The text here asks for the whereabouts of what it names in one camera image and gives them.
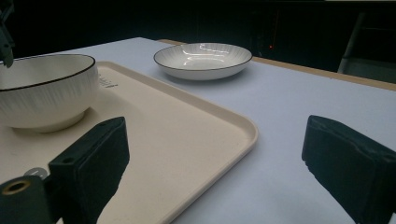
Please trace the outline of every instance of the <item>shallow dish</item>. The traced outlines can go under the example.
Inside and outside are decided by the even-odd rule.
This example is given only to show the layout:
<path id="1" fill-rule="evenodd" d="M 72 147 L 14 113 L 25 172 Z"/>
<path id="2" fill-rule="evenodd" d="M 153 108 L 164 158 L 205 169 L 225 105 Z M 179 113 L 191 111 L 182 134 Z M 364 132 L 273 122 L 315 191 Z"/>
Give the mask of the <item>shallow dish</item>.
<path id="1" fill-rule="evenodd" d="M 54 132 L 84 116 L 99 90 L 95 59 L 56 54 L 0 64 L 0 125 Z"/>
<path id="2" fill-rule="evenodd" d="M 247 49 L 218 43 L 177 45 L 154 55 L 166 74 L 190 80 L 232 76 L 246 68 L 251 58 Z"/>

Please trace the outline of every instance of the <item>white table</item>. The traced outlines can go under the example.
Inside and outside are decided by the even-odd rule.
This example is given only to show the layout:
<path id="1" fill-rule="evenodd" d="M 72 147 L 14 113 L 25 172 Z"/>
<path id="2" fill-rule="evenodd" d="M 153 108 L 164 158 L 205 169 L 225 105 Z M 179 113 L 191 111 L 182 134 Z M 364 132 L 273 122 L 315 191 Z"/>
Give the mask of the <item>white table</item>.
<path id="1" fill-rule="evenodd" d="M 153 61 L 169 44 L 145 38 L 73 49 L 111 61 L 252 119 L 257 146 L 174 223 L 354 223 L 301 159 L 309 115 L 335 119 L 396 149 L 396 91 L 251 62 L 233 77 L 188 81 Z"/>

